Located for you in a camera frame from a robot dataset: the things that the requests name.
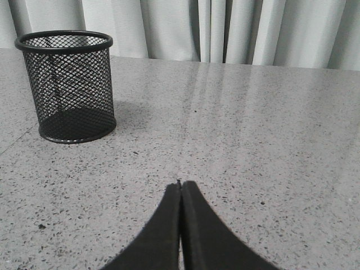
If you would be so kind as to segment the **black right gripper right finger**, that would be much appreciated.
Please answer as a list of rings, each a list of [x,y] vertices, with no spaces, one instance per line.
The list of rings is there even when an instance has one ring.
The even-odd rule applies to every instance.
[[[232,233],[194,181],[182,185],[181,238],[185,269],[276,269]]]

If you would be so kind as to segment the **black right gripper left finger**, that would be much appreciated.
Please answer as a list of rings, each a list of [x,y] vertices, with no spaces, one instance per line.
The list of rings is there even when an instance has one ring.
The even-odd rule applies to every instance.
[[[178,269],[181,185],[172,183],[136,238],[103,269]]]

